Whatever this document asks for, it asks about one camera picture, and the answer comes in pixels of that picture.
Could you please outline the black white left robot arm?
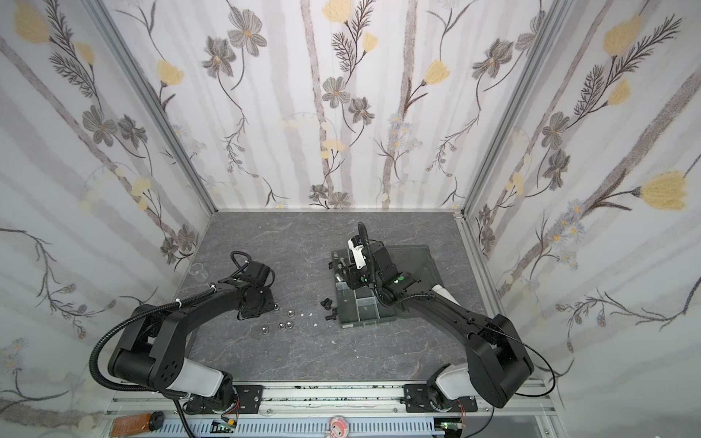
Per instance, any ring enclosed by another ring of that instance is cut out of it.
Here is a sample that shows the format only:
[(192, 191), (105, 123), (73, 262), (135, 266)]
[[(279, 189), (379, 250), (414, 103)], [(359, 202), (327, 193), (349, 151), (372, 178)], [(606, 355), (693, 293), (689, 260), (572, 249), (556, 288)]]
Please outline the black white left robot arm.
[(155, 392), (176, 401), (180, 412), (225, 414), (243, 410), (251, 392), (229, 372), (188, 359), (192, 332), (230, 311), (257, 319), (276, 308), (274, 270), (243, 251), (230, 254), (235, 271), (206, 291), (155, 306), (142, 304), (111, 328), (89, 356), (95, 383), (115, 392)]

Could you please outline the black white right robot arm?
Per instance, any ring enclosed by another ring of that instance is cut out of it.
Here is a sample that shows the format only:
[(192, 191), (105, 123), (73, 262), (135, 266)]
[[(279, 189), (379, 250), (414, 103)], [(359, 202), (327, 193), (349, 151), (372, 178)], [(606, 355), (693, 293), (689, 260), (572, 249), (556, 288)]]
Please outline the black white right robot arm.
[(414, 274), (398, 269), (389, 250), (378, 242), (349, 241), (350, 262), (340, 277), (350, 288), (367, 287), (378, 304), (420, 317), (455, 339), (466, 361), (447, 364), (435, 372), (422, 390), (405, 392), (410, 409), (449, 412), (456, 403), (478, 396), (502, 409), (514, 396), (540, 398), (549, 391), (523, 393), (521, 386), (535, 372), (529, 354), (535, 352), (520, 339), (507, 317), (488, 317), (459, 305), (441, 285), (431, 286)]

